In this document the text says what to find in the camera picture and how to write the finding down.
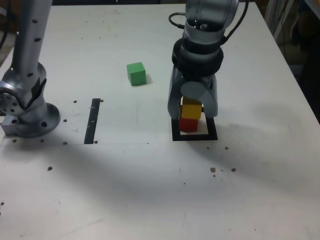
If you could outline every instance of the green cube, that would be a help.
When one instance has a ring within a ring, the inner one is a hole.
[[[146,84],[146,70],[142,62],[128,64],[126,66],[128,78],[132,86]]]

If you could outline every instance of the stacked cubes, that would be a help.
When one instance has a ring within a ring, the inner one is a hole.
[[[199,101],[183,96],[179,129],[181,132],[191,133],[198,130],[201,118],[202,104]]]

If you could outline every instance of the black cable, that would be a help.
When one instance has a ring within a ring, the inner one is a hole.
[[[9,29],[10,29],[10,21],[11,21],[11,0],[7,0],[6,25],[5,25],[1,42],[0,42],[0,50],[2,49],[6,41]]]
[[[234,26],[234,28],[229,32],[229,34],[222,39],[221,45],[225,44],[225,43],[229,40],[229,38],[232,36],[232,34],[234,34],[234,32],[235,32],[235,31],[237,30],[237,28],[240,26],[240,24],[242,23],[242,21],[244,20],[246,14],[247,14],[248,7],[249,7],[249,0],[245,0],[244,10],[243,10],[243,13],[242,13],[239,21],[236,23],[236,25]],[[174,26],[176,26],[177,28],[179,28],[179,29],[184,29],[184,28],[185,28],[184,25],[182,25],[182,24],[177,24],[177,23],[175,23],[175,22],[173,22],[173,21],[171,20],[171,18],[172,18],[173,16],[177,16],[177,15],[185,16],[186,14],[183,13],[183,12],[175,12],[175,13],[172,13],[172,14],[169,16],[169,22],[170,22],[172,25],[174,25]]]
[[[232,36],[232,34],[234,34],[234,32],[235,32],[235,31],[237,30],[237,28],[240,26],[240,24],[242,23],[242,21],[244,20],[246,14],[247,14],[248,7],[249,7],[249,0],[245,0],[244,10],[243,10],[243,13],[242,13],[239,21],[236,23],[236,25],[234,26],[234,28],[229,32],[229,34],[223,39],[223,43],[222,43],[222,44],[225,44],[226,41],[229,40],[229,38]]]
[[[179,29],[184,29],[184,28],[185,28],[185,25],[175,23],[174,21],[171,20],[171,18],[172,18],[173,16],[185,16],[185,15],[186,15],[186,14],[185,14],[184,12],[174,12],[174,13],[172,13],[172,14],[169,16],[169,22],[170,22],[172,25],[174,25],[174,26],[176,26],[177,28],[179,28]]]
[[[284,29],[284,19],[285,19],[285,14],[286,14],[286,8],[288,5],[289,0],[285,0],[284,2],[284,7],[283,7],[283,16],[281,19],[281,27],[282,27],[282,38],[283,38],[283,56],[284,59],[287,61],[287,53],[286,53],[286,44],[285,44],[285,29]]]
[[[272,16],[272,18],[273,18],[273,34],[272,35],[274,35],[275,32],[276,32],[276,18],[275,18],[275,15],[276,15],[278,2],[279,2],[279,0],[275,0],[275,6],[274,6],[274,11],[273,11],[273,16]]]

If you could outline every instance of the gray robot arm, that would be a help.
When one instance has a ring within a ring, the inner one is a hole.
[[[39,63],[52,0],[23,0],[10,68],[0,81],[1,126],[6,135],[33,138],[53,130],[58,109],[45,102],[45,68]]]
[[[218,114],[217,80],[226,43],[242,22],[243,14],[228,36],[226,28],[233,21],[239,0],[188,0],[182,38],[172,52],[173,70],[170,81],[168,112],[173,120],[181,115],[181,97],[186,96],[203,104],[204,114],[213,118]]]
[[[39,63],[51,4],[52,0],[23,0],[12,64],[0,81],[0,111],[6,114],[1,126],[6,135],[38,137],[59,124],[58,109],[44,99],[47,74]],[[168,98],[172,119],[180,117],[182,95],[202,102],[206,116],[218,114],[215,73],[223,59],[220,46],[228,39],[225,29],[237,8],[238,0],[187,1],[183,37],[172,54]]]

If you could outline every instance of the white surface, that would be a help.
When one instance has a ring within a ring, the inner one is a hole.
[[[319,124],[254,3],[223,46],[219,140],[172,142],[171,53],[183,31],[168,16],[182,11],[52,8],[40,62],[45,99],[67,122],[44,143],[3,136],[1,240],[320,239]],[[135,62],[151,83],[131,87]],[[92,98],[104,99],[98,144],[83,145]]]

